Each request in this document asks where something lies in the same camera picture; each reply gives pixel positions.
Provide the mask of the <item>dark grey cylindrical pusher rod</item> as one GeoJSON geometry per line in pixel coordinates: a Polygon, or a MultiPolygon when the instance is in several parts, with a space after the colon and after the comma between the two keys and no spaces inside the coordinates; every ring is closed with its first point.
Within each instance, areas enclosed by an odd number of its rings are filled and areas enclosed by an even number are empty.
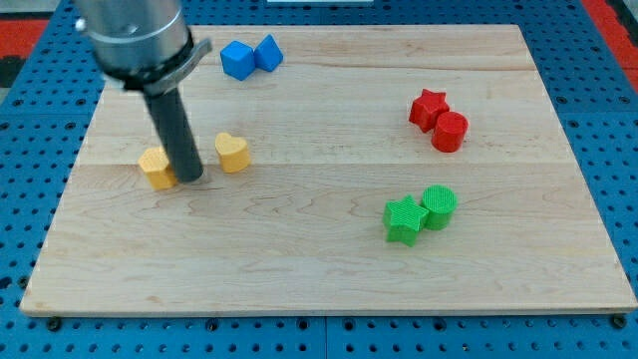
{"type": "Polygon", "coordinates": [[[203,175],[203,164],[179,90],[173,88],[161,95],[144,94],[144,99],[177,180],[199,180],[203,175]]]}

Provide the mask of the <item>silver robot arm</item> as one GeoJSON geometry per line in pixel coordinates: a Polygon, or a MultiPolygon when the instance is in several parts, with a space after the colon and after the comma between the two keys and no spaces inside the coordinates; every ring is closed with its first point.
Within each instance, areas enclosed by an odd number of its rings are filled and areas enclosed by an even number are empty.
{"type": "Polygon", "coordinates": [[[178,181],[204,173],[178,85],[212,51],[195,42],[178,0],[76,0],[76,30],[87,36],[102,72],[144,97],[178,181]]]}

